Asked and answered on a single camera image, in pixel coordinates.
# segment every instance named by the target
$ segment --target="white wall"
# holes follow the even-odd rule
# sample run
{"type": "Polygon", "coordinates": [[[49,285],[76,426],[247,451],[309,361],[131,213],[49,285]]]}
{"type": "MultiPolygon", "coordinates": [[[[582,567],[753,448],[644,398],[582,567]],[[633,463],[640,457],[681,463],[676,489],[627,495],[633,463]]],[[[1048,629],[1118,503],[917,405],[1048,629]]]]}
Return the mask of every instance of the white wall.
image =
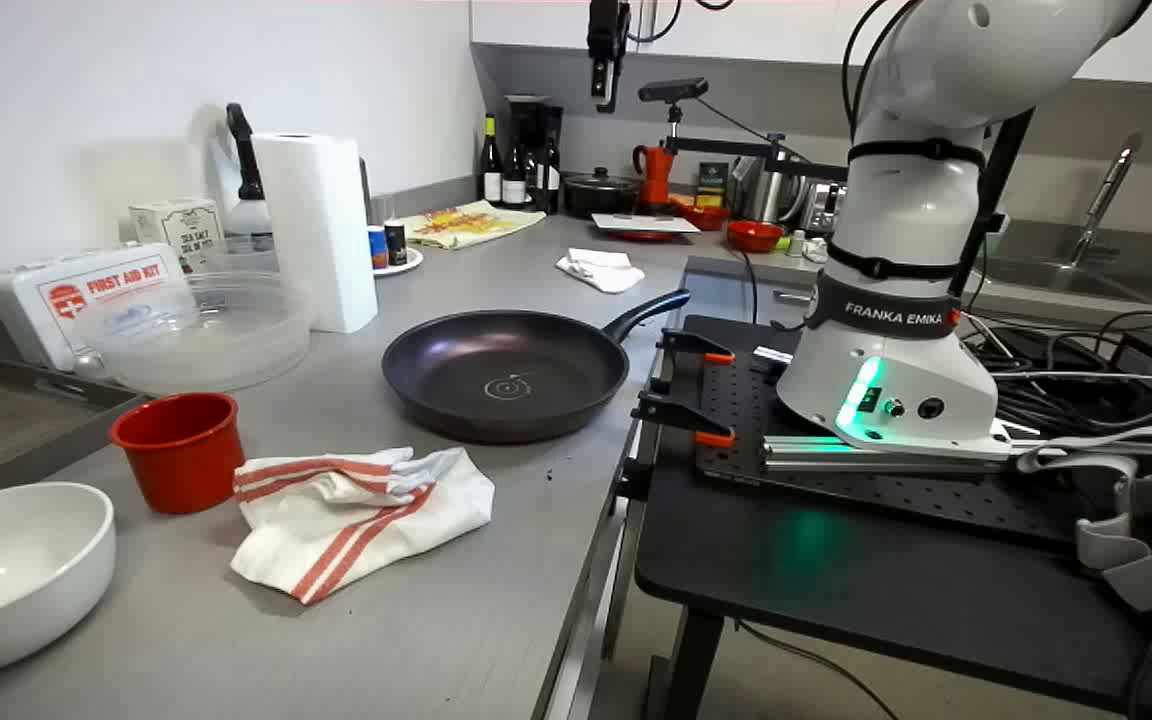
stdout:
{"type": "Polygon", "coordinates": [[[469,0],[0,0],[0,270],[233,189],[227,99],[357,138],[377,194],[469,176],[469,0]]]}
{"type": "MultiPolygon", "coordinates": [[[[787,146],[819,164],[849,158],[836,69],[627,56],[618,109],[598,117],[588,99],[582,53],[481,48],[481,63],[488,99],[534,94],[568,109],[564,164],[577,172],[595,164],[627,172],[627,149],[657,146],[669,128],[663,103],[640,103],[637,87],[672,77],[709,77],[713,103],[745,126],[787,131],[787,146]]],[[[1040,103],[1003,210],[1023,222],[1074,226],[1100,172],[1136,128],[1144,149],[1105,226],[1152,233],[1152,86],[1072,86],[1040,103]]],[[[701,103],[683,103],[683,131],[749,139],[701,103]]],[[[681,158],[676,167],[676,179],[686,179],[697,158],[681,158]]]]}

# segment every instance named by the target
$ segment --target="black frying pan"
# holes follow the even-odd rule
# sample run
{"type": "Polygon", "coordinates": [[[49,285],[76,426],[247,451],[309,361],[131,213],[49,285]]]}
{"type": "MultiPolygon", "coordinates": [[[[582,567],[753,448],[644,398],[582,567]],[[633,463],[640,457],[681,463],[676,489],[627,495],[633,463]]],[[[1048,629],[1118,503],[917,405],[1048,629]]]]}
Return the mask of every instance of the black frying pan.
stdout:
{"type": "Polygon", "coordinates": [[[472,443],[530,443],[582,430],[624,386],[618,342],[686,293],[651,297],[607,330],[543,311],[465,311],[408,330],[383,347],[402,413],[472,443]]]}

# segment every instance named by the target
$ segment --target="dish towel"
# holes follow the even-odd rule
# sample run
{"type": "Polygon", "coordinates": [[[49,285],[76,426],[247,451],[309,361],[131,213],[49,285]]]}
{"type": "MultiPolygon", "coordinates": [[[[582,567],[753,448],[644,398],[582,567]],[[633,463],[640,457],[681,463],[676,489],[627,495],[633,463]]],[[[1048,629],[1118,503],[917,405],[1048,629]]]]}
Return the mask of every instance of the dish towel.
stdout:
{"type": "Polygon", "coordinates": [[[595,247],[568,247],[568,257],[558,257],[558,272],[607,297],[627,293],[633,285],[644,279],[644,272],[624,253],[595,253],[595,247]]]}
{"type": "Polygon", "coordinates": [[[233,573],[314,603],[493,521],[497,486],[465,448],[412,457],[262,457],[233,478],[253,535],[233,573]]]}
{"type": "Polygon", "coordinates": [[[539,222],[543,213],[505,213],[481,202],[481,205],[459,205],[459,210],[442,210],[427,218],[402,218],[400,226],[408,228],[412,245],[477,247],[497,237],[525,233],[539,222]]]}

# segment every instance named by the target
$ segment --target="white bowl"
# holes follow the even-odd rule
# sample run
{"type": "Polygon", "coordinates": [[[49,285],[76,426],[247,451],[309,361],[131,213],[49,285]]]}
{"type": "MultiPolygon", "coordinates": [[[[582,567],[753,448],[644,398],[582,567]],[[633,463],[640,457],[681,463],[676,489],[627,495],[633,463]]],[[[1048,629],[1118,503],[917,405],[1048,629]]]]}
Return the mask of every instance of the white bowl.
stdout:
{"type": "Polygon", "coordinates": [[[112,501],[91,486],[0,492],[0,669],[80,624],[112,581],[112,501]]]}

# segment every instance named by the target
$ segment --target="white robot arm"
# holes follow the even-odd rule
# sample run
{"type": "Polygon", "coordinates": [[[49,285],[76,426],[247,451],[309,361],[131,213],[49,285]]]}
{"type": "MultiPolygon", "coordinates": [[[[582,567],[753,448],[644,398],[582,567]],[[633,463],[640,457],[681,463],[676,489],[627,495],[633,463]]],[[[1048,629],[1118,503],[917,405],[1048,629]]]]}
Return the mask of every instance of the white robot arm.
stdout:
{"type": "Polygon", "coordinates": [[[1146,0],[913,0],[876,48],[849,205],[776,398],[867,451],[1003,462],[994,386],[951,337],[992,126],[1028,113],[1146,0]]]}

